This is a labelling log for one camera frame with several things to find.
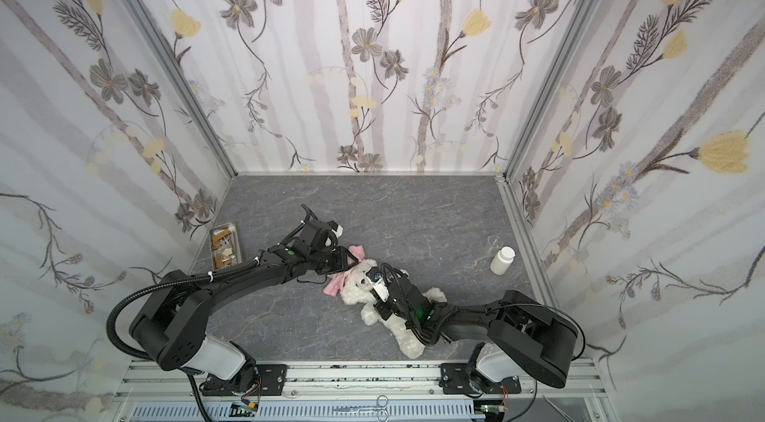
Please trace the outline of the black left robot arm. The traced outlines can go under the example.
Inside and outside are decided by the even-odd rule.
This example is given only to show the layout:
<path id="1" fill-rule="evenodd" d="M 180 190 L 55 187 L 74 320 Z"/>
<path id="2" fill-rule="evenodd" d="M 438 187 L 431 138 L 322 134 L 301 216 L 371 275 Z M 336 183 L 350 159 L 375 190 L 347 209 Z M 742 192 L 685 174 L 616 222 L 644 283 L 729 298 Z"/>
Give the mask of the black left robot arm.
<path id="1" fill-rule="evenodd" d="M 193 384 L 197 403 L 203 395 L 247 398 L 262 387 L 256 359 L 235 342 L 207 333 L 218 310 L 257 290 L 287 284 L 314 273 L 343 274 L 360 260 L 339 242 L 342 228 L 307 213 L 280 243 L 263 250 L 247 264 L 206 274 L 167 274 L 159 283 L 130 294 L 112 309 L 106 334 L 117 350 L 150 360 L 163 371 L 179 370 Z"/>

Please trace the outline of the pink fleece teddy hoodie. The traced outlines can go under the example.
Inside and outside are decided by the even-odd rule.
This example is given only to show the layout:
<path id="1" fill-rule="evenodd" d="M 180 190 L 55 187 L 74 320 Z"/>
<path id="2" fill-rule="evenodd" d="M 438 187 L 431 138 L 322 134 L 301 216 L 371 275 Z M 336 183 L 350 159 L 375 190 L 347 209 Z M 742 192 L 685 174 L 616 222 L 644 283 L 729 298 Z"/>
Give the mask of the pink fleece teddy hoodie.
<path id="1" fill-rule="evenodd" d="M 350 246 L 349 251 L 353 257 L 355 257 L 357 260 L 362 261 L 365 258 L 365 250 L 363 246 Z M 342 289 L 344 288 L 348 276 L 350 276 L 352 272 L 352 268 L 354 266 L 353 259 L 349 259 L 349 264 L 351 267 L 342 273 L 339 274 L 333 274 L 327 284 L 325 286 L 323 293 L 327 294 L 328 296 L 338 296 Z"/>

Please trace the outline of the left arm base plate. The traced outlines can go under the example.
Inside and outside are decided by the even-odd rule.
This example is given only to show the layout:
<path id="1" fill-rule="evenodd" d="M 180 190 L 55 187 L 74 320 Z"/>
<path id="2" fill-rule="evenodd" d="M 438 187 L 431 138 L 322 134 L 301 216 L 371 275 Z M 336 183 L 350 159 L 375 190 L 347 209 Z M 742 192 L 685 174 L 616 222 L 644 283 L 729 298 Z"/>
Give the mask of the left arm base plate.
<path id="1" fill-rule="evenodd" d="M 281 396 L 287 370 L 287 364 L 247 363 L 231 380 L 208 374 L 199 390 L 204 396 Z"/>

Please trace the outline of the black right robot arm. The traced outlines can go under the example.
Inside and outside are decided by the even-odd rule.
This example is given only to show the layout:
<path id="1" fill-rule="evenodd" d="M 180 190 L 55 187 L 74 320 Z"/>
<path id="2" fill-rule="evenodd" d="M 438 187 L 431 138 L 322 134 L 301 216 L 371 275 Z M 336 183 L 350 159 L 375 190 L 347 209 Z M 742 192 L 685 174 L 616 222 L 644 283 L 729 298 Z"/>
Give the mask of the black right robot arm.
<path id="1" fill-rule="evenodd" d="M 369 270 L 366 279 L 379 316 L 402 318 L 425 346 L 440 340 L 492 342 L 536 381 L 556 389 L 565 387 L 571 362 L 582 355 L 576 350 L 585 340 L 581 326 L 517 290 L 483 306 L 454 306 L 429 300 L 408 275 L 387 263 Z"/>

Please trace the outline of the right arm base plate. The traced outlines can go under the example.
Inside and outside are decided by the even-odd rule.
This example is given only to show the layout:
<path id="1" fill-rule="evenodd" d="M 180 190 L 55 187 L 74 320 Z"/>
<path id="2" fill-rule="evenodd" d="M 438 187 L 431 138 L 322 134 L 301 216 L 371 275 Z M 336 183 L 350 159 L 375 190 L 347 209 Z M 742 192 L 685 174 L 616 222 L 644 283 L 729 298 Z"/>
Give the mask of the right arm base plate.
<path id="1" fill-rule="evenodd" d="M 468 363 L 440 364 L 438 385 L 445 395 L 514 395 L 522 392 L 517 377 L 493 382 Z"/>

